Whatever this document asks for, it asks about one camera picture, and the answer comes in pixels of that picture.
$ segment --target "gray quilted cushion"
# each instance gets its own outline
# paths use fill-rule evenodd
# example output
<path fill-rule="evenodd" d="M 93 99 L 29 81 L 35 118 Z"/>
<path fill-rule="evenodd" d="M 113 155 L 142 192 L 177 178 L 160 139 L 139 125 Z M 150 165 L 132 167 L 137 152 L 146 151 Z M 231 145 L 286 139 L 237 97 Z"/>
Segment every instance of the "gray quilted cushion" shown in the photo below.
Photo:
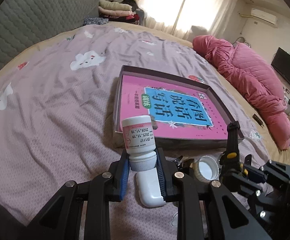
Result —
<path fill-rule="evenodd" d="M 99 0 L 4 0 L 0 5 L 0 69 L 26 48 L 98 17 Z"/>

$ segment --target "white plastic container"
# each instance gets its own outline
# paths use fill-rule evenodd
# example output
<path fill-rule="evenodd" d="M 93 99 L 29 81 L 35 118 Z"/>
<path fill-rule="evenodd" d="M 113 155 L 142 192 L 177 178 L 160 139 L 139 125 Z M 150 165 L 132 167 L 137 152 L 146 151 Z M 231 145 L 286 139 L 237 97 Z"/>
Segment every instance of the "white plastic container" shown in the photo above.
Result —
<path fill-rule="evenodd" d="M 140 171 L 136 174 L 140 199 L 146 207 L 160 207 L 166 204 L 159 187 L 157 169 Z"/>
<path fill-rule="evenodd" d="M 122 120 L 123 135 L 132 171 L 151 170 L 156 165 L 156 148 L 149 115 Z"/>
<path fill-rule="evenodd" d="M 210 156 L 203 156 L 194 163 L 196 178 L 202 182 L 210 182 L 219 177 L 217 162 Z"/>

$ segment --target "sheer curtain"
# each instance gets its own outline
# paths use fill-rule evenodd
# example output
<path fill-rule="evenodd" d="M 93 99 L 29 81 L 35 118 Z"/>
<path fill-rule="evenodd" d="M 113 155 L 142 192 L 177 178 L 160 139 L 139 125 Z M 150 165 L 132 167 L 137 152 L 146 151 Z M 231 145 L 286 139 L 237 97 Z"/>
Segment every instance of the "sheer curtain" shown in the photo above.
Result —
<path fill-rule="evenodd" d="M 137 0 L 145 26 L 187 39 L 192 26 L 221 38 L 237 0 Z"/>

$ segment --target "open box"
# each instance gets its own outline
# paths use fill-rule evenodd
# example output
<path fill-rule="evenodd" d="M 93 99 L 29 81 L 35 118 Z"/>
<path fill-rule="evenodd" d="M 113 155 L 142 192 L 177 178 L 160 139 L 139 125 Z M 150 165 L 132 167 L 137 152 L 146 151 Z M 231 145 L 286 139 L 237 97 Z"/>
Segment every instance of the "open box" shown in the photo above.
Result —
<path fill-rule="evenodd" d="M 210 86 L 124 65 L 113 113 L 115 147 L 124 146 L 121 120 L 138 115 L 151 116 L 156 146 L 165 149 L 226 147 L 227 125 L 235 121 Z M 244 139 L 240 130 L 238 137 Z"/>

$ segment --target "pink book cover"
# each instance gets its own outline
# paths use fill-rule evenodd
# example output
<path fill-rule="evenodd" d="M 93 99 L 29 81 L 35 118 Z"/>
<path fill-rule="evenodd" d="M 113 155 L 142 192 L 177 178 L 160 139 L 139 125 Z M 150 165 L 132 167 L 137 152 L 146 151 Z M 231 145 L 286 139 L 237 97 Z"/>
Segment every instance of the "pink book cover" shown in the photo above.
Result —
<path fill-rule="evenodd" d="M 123 75 L 121 120 L 149 115 L 155 137 L 227 140 L 227 125 L 208 95 L 197 89 Z"/>

